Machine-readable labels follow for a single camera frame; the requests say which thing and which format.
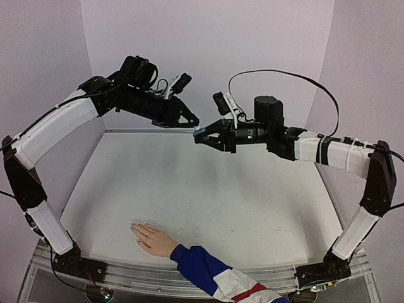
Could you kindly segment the blue white red sleeve forearm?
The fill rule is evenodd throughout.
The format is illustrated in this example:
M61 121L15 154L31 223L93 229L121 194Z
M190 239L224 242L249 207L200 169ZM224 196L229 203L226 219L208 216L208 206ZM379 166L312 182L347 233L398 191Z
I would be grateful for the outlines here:
M179 244L170 256L193 285L220 302L288 302L245 273L226 265L201 246Z

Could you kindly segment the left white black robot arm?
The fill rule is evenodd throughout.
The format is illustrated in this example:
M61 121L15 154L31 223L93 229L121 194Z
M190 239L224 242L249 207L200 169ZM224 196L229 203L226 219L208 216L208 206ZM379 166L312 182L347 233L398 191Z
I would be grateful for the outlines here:
M194 128L199 120L179 98L190 81L187 73L161 79L156 65L129 56L111 75L83 80L26 129L3 139L11 195L33 233L49 246L54 273L91 282L105 278L107 265L89 258L61 221L74 184L105 133L104 116L127 112L159 128Z

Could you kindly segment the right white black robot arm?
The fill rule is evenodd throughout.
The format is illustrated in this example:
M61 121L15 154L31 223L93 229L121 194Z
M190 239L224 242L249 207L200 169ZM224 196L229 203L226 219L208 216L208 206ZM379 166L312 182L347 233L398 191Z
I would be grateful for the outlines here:
M350 263L356 250L378 221L394 209L395 155L387 142L379 140L370 144L357 138L336 138L305 128L287 127L283 103L272 96L256 97L253 120L240 122L241 113L231 94L217 93L213 98L222 118L195 131L195 143L230 153L235 153L239 145L264 144L268 152L282 159L314 163L333 201L349 194L360 198L355 213L343 224L342 233L322 262L295 269L299 290L315 289L350 277ZM333 182L331 170L347 182L359 185L363 193L349 186L343 194L338 194L342 185Z

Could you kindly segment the mannequin hand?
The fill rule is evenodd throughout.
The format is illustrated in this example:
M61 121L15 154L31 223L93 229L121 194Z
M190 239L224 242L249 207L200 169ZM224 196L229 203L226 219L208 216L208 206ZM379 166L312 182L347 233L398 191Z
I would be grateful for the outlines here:
M163 230L148 223L131 223L130 229L136 236L138 245L152 256L170 258L171 254L178 246L178 243Z

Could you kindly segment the blue nail polish bottle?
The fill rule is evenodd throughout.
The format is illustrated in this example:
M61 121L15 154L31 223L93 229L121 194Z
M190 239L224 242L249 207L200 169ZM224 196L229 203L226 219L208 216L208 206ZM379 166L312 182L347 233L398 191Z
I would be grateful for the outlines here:
M195 141L201 141L204 140L206 137L206 129L205 128L199 128L194 131L193 137Z

